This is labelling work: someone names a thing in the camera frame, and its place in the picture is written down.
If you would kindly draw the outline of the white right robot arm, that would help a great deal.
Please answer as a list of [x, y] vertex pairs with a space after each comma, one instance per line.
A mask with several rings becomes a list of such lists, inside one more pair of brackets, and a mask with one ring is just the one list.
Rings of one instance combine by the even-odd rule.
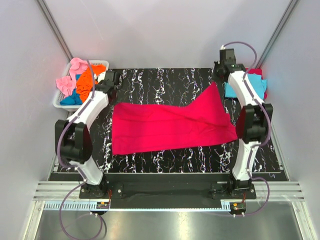
[[246, 192], [253, 192], [252, 168], [260, 146], [270, 140], [270, 126], [273, 106], [254, 90], [248, 72], [243, 64], [237, 63], [235, 50], [221, 46], [219, 61], [214, 70], [233, 89], [241, 106], [235, 130], [238, 137], [238, 152], [226, 186], [221, 191], [232, 198], [239, 198]]

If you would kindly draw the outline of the magenta t shirt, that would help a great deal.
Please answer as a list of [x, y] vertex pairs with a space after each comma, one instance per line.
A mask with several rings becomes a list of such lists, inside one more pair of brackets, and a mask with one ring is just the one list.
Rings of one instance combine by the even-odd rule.
[[114, 155], [215, 146], [237, 138], [215, 83], [187, 106], [123, 102], [112, 115]]

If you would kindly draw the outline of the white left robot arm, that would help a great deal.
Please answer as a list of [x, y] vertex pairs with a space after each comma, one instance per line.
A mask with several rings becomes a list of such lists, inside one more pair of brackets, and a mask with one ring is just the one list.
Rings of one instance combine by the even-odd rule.
[[55, 123], [55, 152], [62, 167], [74, 168], [80, 174], [83, 190], [103, 198], [108, 193], [107, 180], [92, 157], [90, 128], [100, 112], [115, 100], [121, 81], [116, 71], [104, 71], [96, 79], [98, 84], [78, 110]]

